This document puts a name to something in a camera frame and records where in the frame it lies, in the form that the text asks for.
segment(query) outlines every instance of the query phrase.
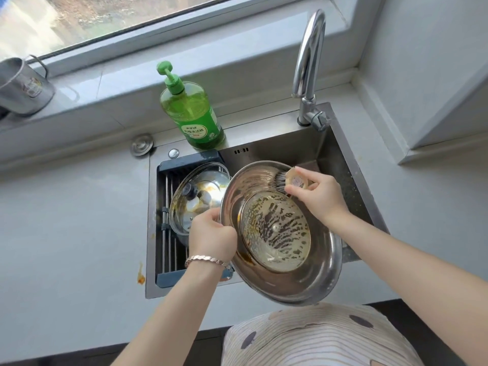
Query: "faucet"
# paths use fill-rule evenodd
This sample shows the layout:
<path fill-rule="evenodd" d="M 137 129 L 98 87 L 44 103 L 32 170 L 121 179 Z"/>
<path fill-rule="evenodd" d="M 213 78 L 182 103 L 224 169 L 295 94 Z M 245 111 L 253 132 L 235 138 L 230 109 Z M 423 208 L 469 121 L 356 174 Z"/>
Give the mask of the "faucet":
<path fill-rule="evenodd" d="M 315 107 L 315 81 L 325 31 L 326 13 L 319 9 L 308 20 L 303 34 L 291 94 L 292 97 L 301 99 L 298 124 L 301 126 L 311 124 L 319 132 L 324 131 L 330 124 L 329 116 Z"/>

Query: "orange stain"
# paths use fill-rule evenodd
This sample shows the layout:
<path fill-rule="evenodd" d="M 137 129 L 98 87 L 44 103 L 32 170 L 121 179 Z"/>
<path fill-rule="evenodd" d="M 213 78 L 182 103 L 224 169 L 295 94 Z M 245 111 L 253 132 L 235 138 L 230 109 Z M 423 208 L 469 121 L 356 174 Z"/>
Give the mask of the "orange stain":
<path fill-rule="evenodd" d="M 143 263 L 139 262 L 139 272 L 137 273 L 137 283 L 144 285 L 146 278 L 143 275 Z"/>

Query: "white striped clothing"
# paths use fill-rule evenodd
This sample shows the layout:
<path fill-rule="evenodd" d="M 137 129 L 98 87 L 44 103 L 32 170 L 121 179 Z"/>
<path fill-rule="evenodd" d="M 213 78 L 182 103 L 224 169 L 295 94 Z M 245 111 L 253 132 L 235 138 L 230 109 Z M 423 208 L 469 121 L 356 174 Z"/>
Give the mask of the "white striped clothing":
<path fill-rule="evenodd" d="M 231 327 L 222 366 L 254 365 L 423 366 L 405 337 L 374 308 L 328 303 Z"/>

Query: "dish soap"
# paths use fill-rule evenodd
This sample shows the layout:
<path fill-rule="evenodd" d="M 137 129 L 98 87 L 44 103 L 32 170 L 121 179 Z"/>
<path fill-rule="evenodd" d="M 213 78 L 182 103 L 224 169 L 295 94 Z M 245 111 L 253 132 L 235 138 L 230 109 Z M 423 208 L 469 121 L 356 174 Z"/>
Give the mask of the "dish soap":
<path fill-rule="evenodd" d="M 169 61 L 159 63 L 157 70 L 166 76 L 166 89 L 160 97 L 161 106 L 190 145 L 201 150 L 220 145 L 225 134 L 203 87 L 193 82 L 182 82 L 180 77 L 171 73 L 173 66 Z"/>

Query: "bracelet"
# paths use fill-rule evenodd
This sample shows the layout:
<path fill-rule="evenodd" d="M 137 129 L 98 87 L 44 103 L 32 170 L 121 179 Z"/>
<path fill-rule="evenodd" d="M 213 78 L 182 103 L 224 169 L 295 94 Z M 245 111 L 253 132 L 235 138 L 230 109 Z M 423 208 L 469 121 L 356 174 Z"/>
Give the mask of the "bracelet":
<path fill-rule="evenodd" d="M 217 258 L 212 258 L 211 256 L 191 256 L 191 257 L 188 257 L 186 259 L 186 261 L 185 261 L 185 268 L 188 268 L 188 265 L 192 261 L 208 261 L 208 262 L 213 262 L 213 263 L 219 264 L 219 265 L 225 267 L 226 269 L 228 269 L 229 271 L 231 271 L 231 268 L 230 268 L 230 265 L 229 264 L 225 263 L 224 261 L 218 260 Z"/>

